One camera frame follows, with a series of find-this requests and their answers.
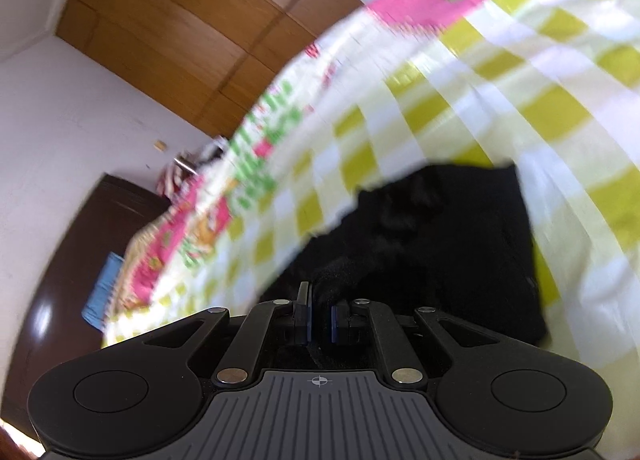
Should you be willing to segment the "black knit sweater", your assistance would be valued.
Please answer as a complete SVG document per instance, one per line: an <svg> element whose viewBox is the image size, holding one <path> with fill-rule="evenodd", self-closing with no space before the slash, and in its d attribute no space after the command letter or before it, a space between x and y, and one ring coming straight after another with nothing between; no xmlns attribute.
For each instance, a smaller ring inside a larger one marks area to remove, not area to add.
<svg viewBox="0 0 640 460"><path fill-rule="evenodd" d="M329 306L357 297L401 316L434 307L528 344L548 333L518 168L426 165L358 192L266 287L293 298L308 282Z"/></svg>

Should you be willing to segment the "red white striped cloth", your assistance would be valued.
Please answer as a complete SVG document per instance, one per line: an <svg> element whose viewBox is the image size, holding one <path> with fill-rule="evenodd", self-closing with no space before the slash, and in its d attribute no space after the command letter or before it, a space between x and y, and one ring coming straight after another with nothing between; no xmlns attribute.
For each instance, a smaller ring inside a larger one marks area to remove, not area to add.
<svg viewBox="0 0 640 460"><path fill-rule="evenodd" d="M186 168L176 162L171 162L160 172L160 177L157 178L155 183L155 192L160 197L174 201L175 197L180 194L186 180L192 176L193 174Z"/></svg>

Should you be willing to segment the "metal thermos cup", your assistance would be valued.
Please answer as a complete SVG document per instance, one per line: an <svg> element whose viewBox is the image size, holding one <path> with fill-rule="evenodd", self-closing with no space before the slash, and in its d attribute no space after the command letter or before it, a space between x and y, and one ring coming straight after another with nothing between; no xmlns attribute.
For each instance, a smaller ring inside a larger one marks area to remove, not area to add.
<svg viewBox="0 0 640 460"><path fill-rule="evenodd" d="M186 174L196 175L198 173L198 162L191 153L179 153L174 157L174 163Z"/></svg>

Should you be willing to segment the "blue pillow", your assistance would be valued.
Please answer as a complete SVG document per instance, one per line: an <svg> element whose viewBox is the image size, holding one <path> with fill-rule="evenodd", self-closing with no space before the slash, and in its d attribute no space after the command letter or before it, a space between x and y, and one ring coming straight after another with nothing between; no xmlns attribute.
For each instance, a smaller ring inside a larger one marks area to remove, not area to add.
<svg viewBox="0 0 640 460"><path fill-rule="evenodd" d="M108 306L115 292L117 277L123 263L124 259L121 256L113 252L107 255L98 279L81 310L82 319L98 331L104 329Z"/></svg>

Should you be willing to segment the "dark wooden headboard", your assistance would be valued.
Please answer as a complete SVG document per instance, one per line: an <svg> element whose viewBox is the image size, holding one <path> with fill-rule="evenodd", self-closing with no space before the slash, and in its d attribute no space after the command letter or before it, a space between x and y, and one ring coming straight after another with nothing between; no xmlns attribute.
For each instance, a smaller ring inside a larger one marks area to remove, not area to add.
<svg viewBox="0 0 640 460"><path fill-rule="evenodd" d="M98 350L102 332L81 316L108 255L122 256L134 234L168 209L169 201L125 179L103 175L47 263L10 356L1 417L31 438L37 434L27 398L41 374Z"/></svg>

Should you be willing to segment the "checkered floral bed quilt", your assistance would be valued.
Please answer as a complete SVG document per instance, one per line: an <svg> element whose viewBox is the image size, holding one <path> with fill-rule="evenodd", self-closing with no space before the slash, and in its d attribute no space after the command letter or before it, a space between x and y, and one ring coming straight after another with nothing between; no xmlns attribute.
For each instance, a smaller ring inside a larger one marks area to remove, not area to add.
<svg viewBox="0 0 640 460"><path fill-rule="evenodd" d="M245 313L358 189L518 166L554 352L596 369L599 449L639 453L639 0L375 0L299 53L131 272L105 345Z"/></svg>

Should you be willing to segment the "wooden wardrobe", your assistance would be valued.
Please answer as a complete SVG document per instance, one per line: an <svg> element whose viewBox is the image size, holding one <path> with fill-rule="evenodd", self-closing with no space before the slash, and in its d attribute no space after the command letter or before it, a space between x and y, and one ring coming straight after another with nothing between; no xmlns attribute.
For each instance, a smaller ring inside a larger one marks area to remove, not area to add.
<svg viewBox="0 0 640 460"><path fill-rule="evenodd" d="M58 37L210 135L364 0L68 0Z"/></svg>

